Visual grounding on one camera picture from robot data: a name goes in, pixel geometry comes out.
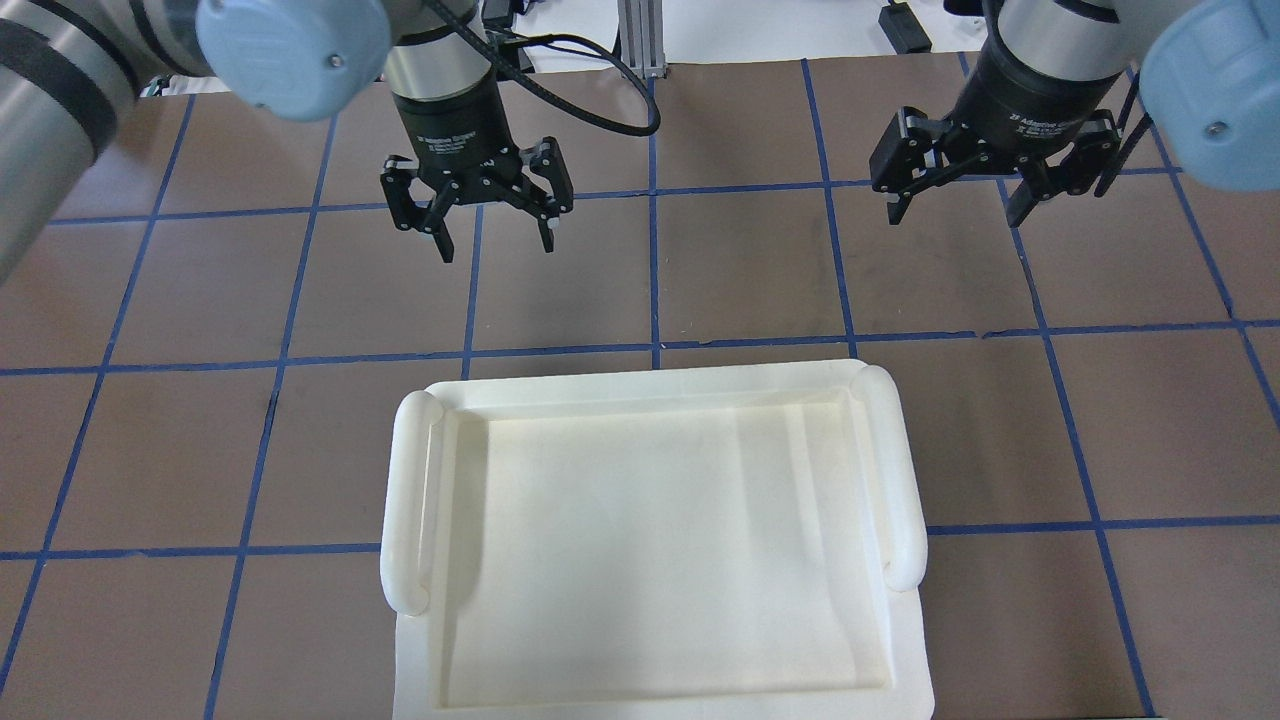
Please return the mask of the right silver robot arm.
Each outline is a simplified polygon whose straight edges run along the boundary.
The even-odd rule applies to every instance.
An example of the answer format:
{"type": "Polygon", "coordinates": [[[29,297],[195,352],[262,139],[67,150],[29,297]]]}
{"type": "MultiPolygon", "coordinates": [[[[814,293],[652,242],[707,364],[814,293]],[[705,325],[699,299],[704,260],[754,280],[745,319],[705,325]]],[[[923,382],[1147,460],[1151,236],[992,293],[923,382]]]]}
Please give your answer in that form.
{"type": "Polygon", "coordinates": [[[901,108],[869,160],[899,224],[927,190],[1018,176],[1019,227],[1042,202],[1106,195],[1149,129],[1211,188],[1275,191],[1275,1],[946,1],[986,41],[954,109],[901,108]]]}

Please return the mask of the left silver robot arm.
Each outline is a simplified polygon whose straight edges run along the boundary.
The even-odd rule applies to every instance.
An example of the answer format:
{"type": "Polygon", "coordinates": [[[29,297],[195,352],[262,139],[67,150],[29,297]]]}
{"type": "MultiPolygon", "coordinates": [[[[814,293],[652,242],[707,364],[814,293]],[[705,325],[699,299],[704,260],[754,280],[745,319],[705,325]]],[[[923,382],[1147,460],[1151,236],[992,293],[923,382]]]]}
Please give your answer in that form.
{"type": "Polygon", "coordinates": [[[1,245],[10,275],[141,100],[230,94],[292,122],[328,119],[383,82],[412,152],[379,179],[396,227],[453,258],[445,215],[504,202],[552,243],[573,191],[557,141],[521,149],[480,1],[5,1],[1,245]]]}

